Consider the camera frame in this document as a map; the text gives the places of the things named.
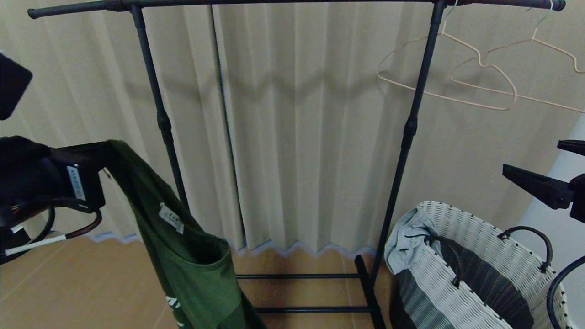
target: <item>gray stripe on basket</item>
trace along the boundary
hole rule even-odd
[[[512,282],[473,251],[452,241],[453,249],[462,263],[462,280],[499,314],[513,329],[531,329],[534,318],[528,302]],[[441,244],[443,259],[453,267],[455,258],[449,248]]]
[[[410,270],[403,270],[397,276],[404,310],[417,328],[455,329],[447,317],[433,305],[426,293],[418,287]]]

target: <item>green t-shirt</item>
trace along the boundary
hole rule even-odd
[[[107,168],[132,206],[178,327],[265,329],[238,285],[228,243],[205,233],[171,187],[126,143],[110,140],[98,148],[119,153]]]

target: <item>clothes rack vertical pole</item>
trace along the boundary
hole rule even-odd
[[[142,9],[147,7],[162,7],[162,6],[183,6],[183,5],[220,5],[220,4],[258,4],[258,3],[276,3],[276,2],[351,2],[352,0],[103,0],[95,2],[84,2],[72,5],[61,5],[40,9],[29,9],[28,14],[31,18],[36,19],[45,16],[55,16],[67,13],[90,12],[90,11],[128,11],[132,14],[138,38],[140,40],[140,47],[144,58],[144,64],[148,74],[150,86],[152,89],[154,103],[157,111],[157,122],[163,142],[167,148],[168,158],[173,170],[173,176],[177,185],[177,190],[181,202],[188,208],[187,195],[181,170],[177,160],[177,153],[174,148],[173,134],[170,119],[164,109],[163,99],[160,92],[159,82],[156,76],[152,53],[146,34],[146,24],[142,14]],[[410,115],[404,126],[404,135],[402,138],[400,155],[398,157],[398,164],[394,175],[394,181],[388,199],[388,206],[384,216],[384,223],[380,233],[380,240],[378,242],[376,257],[371,274],[368,274],[366,265],[361,256],[355,258],[355,265],[357,273],[331,273],[331,274],[244,274],[236,275],[238,279],[359,279],[362,284],[363,293],[366,299],[365,306],[334,306],[334,307],[261,307],[257,308],[259,313],[369,313],[375,329],[386,329],[384,320],[381,315],[381,309],[376,300],[374,293],[374,284],[377,279],[378,270],[381,265],[382,254],[384,250],[384,243],[388,237],[390,229],[390,222],[394,213],[402,175],[406,166],[408,152],[412,145],[414,135],[417,132],[417,116],[421,106],[422,96],[425,89],[426,79],[428,77],[429,68],[433,51],[435,48],[436,39],[438,36],[439,25],[443,11],[447,5],[453,5],[453,0],[369,0],[376,2],[429,2],[433,3],[433,11],[431,16],[431,26],[429,29],[429,37],[426,42],[425,53],[423,56],[421,71],[418,76],[417,87],[415,89],[414,99]],[[470,3],[484,3],[508,6],[523,6],[528,8],[550,8],[550,2],[553,3],[553,10],[561,11],[565,7],[564,0],[466,0],[466,4]]]

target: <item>brown tiled floor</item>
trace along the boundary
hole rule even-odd
[[[297,249],[289,257],[273,250],[259,256],[234,253],[237,273],[355,272],[353,260],[334,250],[314,258]],[[371,257],[364,256],[371,266]],[[0,266],[0,327],[177,328],[141,242],[77,238],[34,249]],[[255,306],[364,305],[357,279],[240,280]],[[380,269],[376,295],[388,323],[392,277]],[[269,328],[372,328],[359,313],[265,314]]]

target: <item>clothes hanger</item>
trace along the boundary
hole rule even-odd
[[[490,55],[490,53],[492,53],[492,52],[494,52],[496,50],[500,50],[500,49],[503,49],[503,48],[508,48],[508,47],[515,46],[515,45],[521,44],[521,43],[535,42],[537,44],[541,44],[541,45],[543,45],[545,47],[551,48],[553,50],[556,50],[556,51],[558,51],[560,53],[563,53],[563,54],[569,56],[573,60],[573,70],[576,73],[579,73],[579,74],[585,73],[585,70],[580,71],[579,68],[577,67],[577,57],[575,57],[573,54],[567,52],[564,49],[561,49],[561,48],[558,48],[556,46],[553,46],[552,44],[549,44],[549,43],[546,43],[544,41],[541,41],[541,40],[536,39],[535,36],[536,36],[536,31],[538,30],[538,26],[542,23],[542,21],[544,21],[550,15],[550,13],[552,12],[552,8],[553,8],[553,2],[551,0],[550,1],[550,10],[548,11],[548,13],[542,19],[540,19],[538,21],[538,23],[536,24],[536,27],[534,28],[534,32],[532,33],[532,37],[530,39],[520,40],[520,41],[512,42],[512,43],[507,44],[505,46],[500,46],[500,47],[494,48],[494,49],[492,49],[492,50],[490,50],[489,52],[486,53],[486,57],[488,57]],[[481,87],[481,86],[478,86],[478,85],[474,85],[474,84],[470,84],[470,83],[465,83],[463,81],[460,81],[460,80],[457,80],[457,79],[453,78],[453,75],[455,75],[455,71],[457,71],[459,68],[461,68],[465,64],[469,63],[470,61],[473,61],[474,59],[475,58],[468,59],[468,60],[462,62],[461,64],[457,65],[453,69],[453,71],[451,71],[451,75],[450,75],[451,81],[456,82],[458,84],[466,85],[468,87],[478,88],[478,89],[481,89],[481,90],[497,92],[499,94],[505,94],[505,95],[513,95],[510,92],[506,92],[506,91],[502,91],[502,90],[495,90],[495,89],[492,89],[492,88]],[[539,99],[534,98],[534,97],[529,97],[529,96],[524,96],[524,95],[517,95],[517,96],[519,98],[523,98],[525,100],[531,100],[531,101],[535,101],[535,102],[539,102],[539,103],[543,103],[543,104],[547,104],[547,105],[552,105],[552,106],[556,106],[556,107],[560,107],[560,108],[564,108],[564,109],[569,109],[571,111],[575,111],[575,112],[579,112],[579,113],[585,113],[585,111],[582,110],[582,109],[568,107],[568,106],[565,106],[565,105],[562,105],[562,104],[557,104],[557,103],[553,103],[553,102],[549,102],[549,101],[545,101],[545,100],[539,100]]]
[[[508,93],[508,92],[506,93],[506,94],[508,94],[508,95],[512,95],[512,96],[513,96],[512,102],[510,103],[510,105],[508,105],[508,107],[505,107],[505,108],[503,108],[503,107],[494,107],[494,106],[491,106],[491,105],[479,104],[479,103],[470,102],[470,101],[458,100],[458,99],[456,99],[456,98],[451,98],[451,97],[447,97],[447,96],[443,96],[443,95],[435,94],[435,93],[432,93],[432,92],[429,92],[429,91],[424,91],[424,93],[425,93],[425,94],[427,94],[427,95],[431,95],[431,96],[435,96],[435,97],[442,98],[442,99],[444,99],[444,100],[454,101],[454,102],[458,102],[458,103],[462,103],[462,104],[467,104],[467,105],[472,105],[472,106],[477,106],[477,107],[481,107],[481,108],[487,108],[487,109],[494,109],[494,110],[497,110],[497,111],[508,111],[510,108],[512,108],[512,106],[514,106],[514,104],[516,103],[516,100],[517,100],[516,86],[514,85],[514,83],[512,83],[512,81],[510,80],[510,78],[508,78],[508,76],[507,76],[507,75],[506,75],[506,74],[505,74],[505,73],[502,71],[502,69],[500,69],[499,67],[497,67],[497,66],[495,66],[495,65],[484,65],[484,64],[481,62],[481,53],[480,53],[480,51],[479,51],[479,50],[477,50],[475,47],[473,47],[472,45],[470,45],[470,44],[468,44],[468,43],[466,43],[466,42],[464,42],[464,41],[462,41],[462,40],[459,40],[459,39],[455,38],[454,36],[452,36],[452,35],[450,35],[450,34],[447,34],[447,33],[445,33],[445,26],[447,25],[447,18],[448,18],[448,17],[449,17],[449,15],[450,15],[450,14],[451,14],[451,13],[452,13],[454,10],[455,10],[455,7],[457,6],[457,3],[458,3],[458,2],[459,2],[459,0],[456,0],[456,1],[455,1],[455,4],[454,4],[453,8],[452,8],[452,9],[451,9],[451,10],[450,10],[450,11],[447,13],[447,15],[445,16],[444,23],[443,23],[443,28],[442,28],[441,32],[439,33],[439,36],[444,36],[444,37],[447,37],[448,39],[451,39],[451,40],[453,40],[453,41],[455,41],[455,42],[457,42],[457,43],[459,43],[459,44],[462,44],[462,45],[464,45],[465,47],[467,47],[467,48],[469,48],[469,49],[473,50],[473,51],[474,51],[474,52],[477,54],[477,57],[475,57],[475,58],[473,58],[473,59],[477,59],[477,65],[479,65],[481,68],[493,68],[493,69],[495,69],[496,71],[498,71],[498,72],[499,72],[499,73],[500,73],[500,74],[501,74],[501,75],[502,75],[502,76],[503,76],[503,77],[506,79],[506,82],[507,82],[507,83],[510,85],[510,87],[512,88],[512,93]],[[387,60],[387,59],[388,59],[388,58],[389,58],[389,57],[390,57],[392,54],[394,54],[394,53],[400,53],[400,52],[401,52],[402,50],[404,50],[404,48],[405,48],[406,46],[408,46],[409,44],[411,44],[411,43],[413,43],[413,42],[416,42],[416,41],[425,40],[425,39],[427,39],[427,38],[428,38],[428,36],[425,36],[425,37],[420,37],[420,38],[418,38],[418,39],[414,39],[414,40],[411,40],[411,41],[409,41],[409,42],[406,42],[406,43],[405,43],[405,44],[403,44],[403,45],[402,45],[400,48],[397,48],[397,49],[395,49],[395,50],[391,51],[391,52],[390,52],[388,55],[386,55],[386,57],[384,57],[384,59],[382,59],[382,61],[381,61],[381,62],[380,62],[380,64],[378,65],[378,70],[377,70],[377,73],[376,73],[376,75],[378,76],[378,78],[380,78],[380,79],[382,79],[382,80],[384,80],[384,81],[388,81],[389,83],[392,83],[392,84],[395,84],[395,85],[399,85],[400,87],[403,87],[403,88],[406,88],[406,89],[415,90],[415,88],[414,88],[414,87],[410,87],[409,85],[401,84],[401,83],[399,83],[398,81],[394,81],[394,80],[391,80],[391,79],[389,79],[389,78],[385,78],[385,77],[381,76],[381,75],[380,75],[380,71],[381,71],[381,67],[382,67],[382,65],[384,64],[384,62],[385,62],[385,61],[386,61],[386,60]]]

